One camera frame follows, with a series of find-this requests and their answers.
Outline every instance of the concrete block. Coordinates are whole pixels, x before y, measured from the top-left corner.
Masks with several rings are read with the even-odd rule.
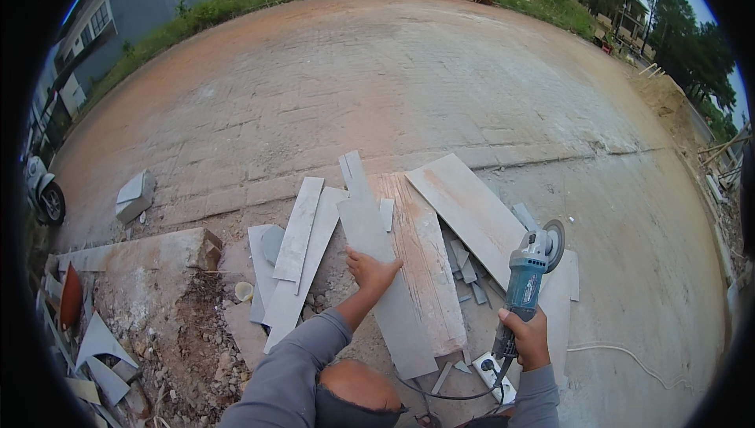
[[[121,188],[116,200],[116,217],[122,224],[126,225],[152,206],[155,185],[155,177],[145,169]]]

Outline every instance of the power strip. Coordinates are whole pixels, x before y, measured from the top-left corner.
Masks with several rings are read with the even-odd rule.
[[[498,365],[498,361],[496,361],[493,356],[490,354],[490,351],[484,353],[481,357],[478,357],[474,361],[472,361],[472,366],[474,366],[475,371],[477,371],[477,374],[482,378],[482,382],[485,383],[486,386],[490,389],[493,387],[493,384],[495,383],[495,372],[493,371],[483,371],[482,370],[482,362],[486,359],[490,359],[493,361],[493,366],[495,366],[495,372],[499,372],[501,370],[501,367]],[[501,386],[504,388],[504,402],[503,405],[508,405],[514,403],[514,399],[516,398],[516,389],[513,385],[511,385],[511,381],[508,377],[504,376],[503,381],[501,382]],[[493,390],[493,396],[495,396],[495,399],[500,403],[501,402],[501,387],[496,388]]]

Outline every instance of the motorcycle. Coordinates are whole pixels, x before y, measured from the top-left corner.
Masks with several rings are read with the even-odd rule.
[[[42,158],[30,156],[26,161],[26,200],[42,225],[62,225],[66,200],[55,175],[47,171]]]

